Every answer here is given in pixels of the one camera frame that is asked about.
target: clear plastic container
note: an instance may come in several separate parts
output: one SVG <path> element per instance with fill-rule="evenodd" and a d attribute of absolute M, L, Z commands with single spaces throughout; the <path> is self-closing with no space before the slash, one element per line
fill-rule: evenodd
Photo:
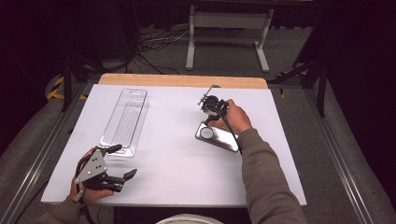
<path fill-rule="evenodd" d="M 121 144 L 122 149 L 110 155 L 132 157 L 136 152 L 148 110 L 147 91 L 122 90 L 99 143 L 100 147 Z"/>

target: floor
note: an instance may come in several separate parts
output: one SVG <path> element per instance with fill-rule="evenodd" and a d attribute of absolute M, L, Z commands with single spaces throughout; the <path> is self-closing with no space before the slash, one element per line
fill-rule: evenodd
<path fill-rule="evenodd" d="M 180 37 L 183 32 L 178 33 L 178 41 L 166 48 L 151 49 L 141 54 L 164 74 L 263 77 L 270 80 L 279 72 L 291 70 L 310 32 L 309 28 L 271 29 L 264 44 L 271 70 L 267 74 L 261 71 L 252 47 L 259 34 L 249 30 L 200 32 L 196 36 L 195 61 L 191 71 L 185 69 L 188 41 L 185 35 Z M 145 63 L 137 55 L 128 68 L 113 72 L 158 74 Z M 106 67 L 116 64 L 120 64 L 120 60 L 104 62 Z M 57 77 L 58 74 L 54 74 L 48 89 Z M 75 83 L 75 95 L 88 95 L 99 77 L 92 75 L 88 83 Z M 292 78 L 279 85 L 269 85 L 269 88 L 300 172 L 308 203 L 303 207 L 308 223 L 396 223 L 389 198 L 361 154 L 332 94 L 331 85 L 327 85 L 325 119 L 318 116 L 314 107 L 316 86 L 312 90 L 302 90 L 299 78 Z M 64 113 L 61 113 L 62 100 L 49 99 L 48 104 L 25 125 L 0 158 L 2 223 L 12 223 L 10 220 L 15 220 L 21 208 L 33 198 L 18 223 L 31 223 L 52 208 L 53 205 L 40 202 L 40 192 L 36 197 L 34 194 L 50 178 L 86 102 L 76 96 Z M 91 214 L 97 222 L 113 222 L 111 207 L 93 206 Z M 80 223 L 87 222 L 82 218 Z"/>

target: white table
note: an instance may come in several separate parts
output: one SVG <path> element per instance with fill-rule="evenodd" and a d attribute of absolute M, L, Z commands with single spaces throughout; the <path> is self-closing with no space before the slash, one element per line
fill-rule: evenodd
<path fill-rule="evenodd" d="M 197 105 L 207 88 L 95 85 L 64 149 L 43 203 L 59 203 L 70 188 L 78 160 L 97 146 L 122 89 L 148 91 L 149 109 L 136 154 L 106 156 L 107 173 L 123 176 L 137 168 L 122 192 L 99 200 L 117 206 L 246 206 L 241 156 L 194 138 L 206 115 Z M 249 114 L 260 135 L 278 155 L 291 191 L 301 205 L 304 192 L 269 90 L 213 89 L 220 99 L 232 98 Z"/>

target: gray sleeve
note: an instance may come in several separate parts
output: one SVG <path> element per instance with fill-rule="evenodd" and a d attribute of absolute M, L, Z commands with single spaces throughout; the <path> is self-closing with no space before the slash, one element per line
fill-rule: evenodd
<path fill-rule="evenodd" d="M 72 199 L 67 197 L 62 203 L 57 205 L 52 211 L 44 214 L 35 223 L 63 223 L 76 224 L 79 223 L 78 203 L 74 203 Z"/>
<path fill-rule="evenodd" d="M 252 223 L 306 223 L 270 145 L 255 129 L 242 132 L 238 141 L 244 149 L 242 176 Z"/>

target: wire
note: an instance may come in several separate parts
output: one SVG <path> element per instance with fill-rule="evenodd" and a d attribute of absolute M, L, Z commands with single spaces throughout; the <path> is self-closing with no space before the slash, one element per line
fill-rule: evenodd
<path fill-rule="evenodd" d="M 147 39 L 152 39 L 152 38 L 158 38 L 159 36 L 161 36 L 164 33 L 166 33 L 166 32 L 164 30 L 161 30 L 161 31 L 151 31 L 151 32 L 147 32 L 147 33 L 144 33 L 144 34 L 141 34 L 141 35 L 147 35 L 148 36 Z"/>
<path fill-rule="evenodd" d="M 23 209 L 21 210 L 20 214 L 18 215 L 17 219 L 15 220 L 15 223 L 18 223 L 21 219 L 21 217 L 23 216 L 24 212 L 27 210 L 27 208 L 30 206 L 30 204 L 35 200 L 35 198 L 37 197 L 37 195 L 41 192 L 41 190 L 43 190 L 43 188 L 45 188 L 48 183 L 49 183 L 49 179 L 47 178 L 47 180 L 44 182 L 44 184 L 40 187 L 40 189 L 35 193 L 35 195 L 32 197 L 32 199 L 29 201 L 29 203 L 27 203 Z"/>
<path fill-rule="evenodd" d="M 161 32 L 159 35 L 157 35 L 155 37 L 153 37 L 151 35 L 150 38 L 145 38 L 146 34 L 144 34 L 142 37 L 143 40 L 139 43 L 143 47 L 141 51 L 147 52 L 151 49 L 161 50 L 161 49 L 166 48 L 170 44 L 177 42 L 180 39 L 188 41 L 189 39 L 182 38 L 188 31 L 189 31 L 189 29 L 179 30 L 176 32 L 170 31 L 168 33 L 168 35 L 162 35 L 164 32 Z"/>
<path fill-rule="evenodd" d="M 74 34 L 73 34 L 73 32 L 72 32 L 72 29 L 70 29 L 70 26 L 68 25 L 68 23 L 67 23 L 67 21 L 66 21 L 66 18 L 64 17 L 64 14 L 62 13 L 61 8 L 59 7 L 58 1 L 53 1 L 53 2 L 54 2 L 54 4 L 56 5 L 56 9 L 58 9 L 58 13 L 59 13 L 58 15 L 60 15 L 60 17 L 62 18 L 62 20 L 63 20 L 63 22 L 64 22 L 64 26 L 66 27 L 66 29 L 68 30 L 70 36 L 71 36 L 72 39 L 73 39 L 73 42 L 74 42 L 74 44 L 75 44 L 75 47 L 77 48 L 78 51 L 80 51 L 78 42 L 77 42 L 77 40 L 76 40 L 76 37 L 74 36 Z"/>
<path fill-rule="evenodd" d="M 78 177 L 78 175 L 81 173 L 81 170 L 84 169 L 85 165 L 88 163 L 88 161 L 90 160 L 92 154 L 89 154 L 88 156 L 82 158 L 81 160 L 79 160 L 78 165 L 76 167 L 76 174 L 75 174 L 75 178 Z M 79 192 L 79 183 L 76 184 L 76 190 L 77 192 Z M 87 218 L 88 223 L 90 224 L 95 224 L 95 222 L 92 220 L 91 214 L 90 214 L 90 209 L 88 208 L 88 206 L 84 206 L 81 208 L 81 211 L 83 212 L 83 214 L 85 215 L 85 218 Z"/>
<path fill-rule="evenodd" d="M 160 73 L 161 75 L 163 75 L 163 72 L 158 70 L 156 66 L 154 66 L 151 62 L 149 62 L 149 60 L 147 60 L 147 58 L 145 58 L 145 56 L 143 56 L 140 52 L 137 52 L 137 54 L 143 58 L 152 68 L 154 68 L 158 73 Z"/>
<path fill-rule="evenodd" d="M 235 133 L 233 132 L 233 129 L 231 128 L 230 123 L 228 122 L 228 120 L 224 116 L 221 115 L 221 113 L 215 107 L 212 107 L 212 109 L 222 118 L 224 123 L 227 125 L 228 129 L 230 130 L 230 133 L 233 135 L 233 139 L 235 140 L 236 145 L 239 148 L 239 153 L 241 153 L 241 156 L 242 156 L 243 149 L 242 149 L 241 145 L 239 145 L 238 139 L 236 139 Z"/>
<path fill-rule="evenodd" d="M 114 65 L 112 67 L 103 67 L 102 65 L 97 65 L 94 64 L 93 62 L 90 62 L 87 58 L 83 57 L 82 55 L 76 55 L 77 57 L 79 57 L 84 63 L 86 63 L 89 67 L 91 68 L 86 68 L 88 70 L 88 72 L 90 73 L 111 73 L 117 70 L 120 70 L 121 68 L 123 68 L 124 66 L 128 65 L 128 63 L 130 63 L 132 61 L 133 56 L 129 55 L 126 57 L 125 62 Z"/>
<path fill-rule="evenodd" d="M 98 212 L 96 213 L 96 220 L 98 220 L 98 223 L 99 223 L 99 224 L 102 224 L 102 223 L 100 222 L 100 219 L 99 219 L 100 210 L 102 210 L 102 206 L 99 207 Z"/>
<path fill-rule="evenodd" d="M 128 63 L 125 64 L 125 72 L 124 73 L 128 73 L 129 69 L 128 69 Z"/>
<path fill-rule="evenodd" d="M 172 70 L 172 71 L 174 71 L 175 73 L 177 73 L 178 75 L 180 75 L 180 73 L 176 70 L 176 69 L 174 69 L 174 68 L 170 68 L 170 67 L 162 67 L 162 66 L 157 66 L 157 65 L 152 65 L 151 63 L 144 63 L 144 62 L 142 62 L 142 61 L 140 61 L 138 58 L 136 58 L 139 62 L 141 62 L 142 64 L 145 64 L 145 65 L 148 65 L 148 66 L 151 66 L 151 67 L 153 67 L 154 69 L 156 69 L 156 68 L 164 68 L 164 69 L 169 69 L 169 70 Z M 139 68 L 139 72 L 140 73 L 142 73 L 142 71 L 140 70 L 140 66 L 139 65 L 137 65 L 137 63 L 134 61 L 134 64 L 136 64 L 136 66 Z"/>
<path fill-rule="evenodd" d="M 242 34 L 243 29 L 236 29 L 236 28 L 230 28 L 230 29 L 217 29 L 217 31 L 224 33 L 226 35 L 240 35 Z"/>
<path fill-rule="evenodd" d="M 179 34 L 180 32 L 182 32 L 183 30 L 178 30 L 178 31 L 168 31 L 168 32 L 165 32 L 165 31 L 158 31 L 158 32 L 161 32 L 159 35 L 156 35 L 156 36 L 152 36 L 152 35 L 149 35 L 149 33 L 146 33 L 146 34 L 143 34 L 143 35 L 149 35 L 149 37 L 142 37 L 142 39 L 143 39 L 143 41 L 142 42 L 148 42 L 148 41 L 150 41 L 150 40 L 162 40 L 162 39 L 164 39 L 164 38 L 169 38 L 169 37 L 173 37 L 173 35 L 177 35 L 177 34 Z"/>

